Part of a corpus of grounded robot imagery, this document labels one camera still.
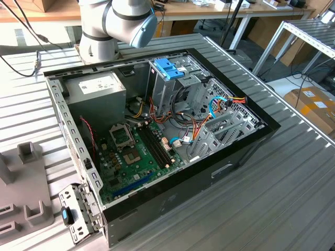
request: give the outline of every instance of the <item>metal bracket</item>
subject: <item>metal bracket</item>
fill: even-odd
[[[73,218],[74,223],[69,229],[74,244],[103,227],[100,209],[87,184],[69,185],[58,196],[62,206],[70,212],[62,215],[64,222],[65,218]]]

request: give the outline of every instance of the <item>wooden desk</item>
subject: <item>wooden desk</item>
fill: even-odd
[[[216,19],[226,18],[228,9],[218,11],[214,5],[210,4],[208,7],[199,7],[193,3],[177,3],[170,2],[165,4],[164,27],[171,28],[172,21],[177,20],[198,20],[198,19]],[[21,17],[19,11],[13,8],[14,12]],[[304,12],[301,9],[294,8],[294,10],[276,10],[258,0],[256,4],[251,4],[248,9],[241,9],[237,14],[238,18],[243,18],[235,38],[230,46],[230,49],[235,49],[248,25],[251,17],[266,17],[266,16],[302,16],[302,19],[307,19],[314,9],[308,8]],[[39,13],[32,11],[25,11],[28,19],[31,22],[56,22],[64,26],[81,25],[80,10],[76,0],[58,0],[49,9],[47,13]],[[161,20],[162,14],[156,12],[158,20]],[[16,20],[6,10],[0,10],[0,23],[15,23]]]

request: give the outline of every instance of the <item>metal frame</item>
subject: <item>metal frame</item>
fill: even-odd
[[[277,55],[277,59],[281,57],[283,53],[286,52],[289,45],[293,42],[295,36],[309,43],[311,46],[319,50],[312,61],[304,69],[306,73],[312,64],[317,60],[317,58],[324,53],[330,58],[335,58],[335,28],[332,26],[327,26],[317,19],[310,19],[307,21],[296,20],[296,21],[283,21],[279,28],[277,29],[275,35],[272,37],[269,45],[264,50],[261,58],[259,59],[257,65],[253,69],[252,73],[257,75],[261,70],[266,59],[269,57],[271,51],[275,47],[278,39],[282,35],[283,31],[287,30],[292,34],[289,36],[284,46]]]

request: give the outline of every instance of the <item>ram slot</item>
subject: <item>ram slot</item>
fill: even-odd
[[[138,134],[161,169],[171,165],[172,161],[149,128],[141,128]]]

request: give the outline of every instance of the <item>blue drive bracket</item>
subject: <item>blue drive bracket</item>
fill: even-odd
[[[155,59],[155,65],[168,80],[185,76],[185,74],[178,71],[174,64],[168,59]]]

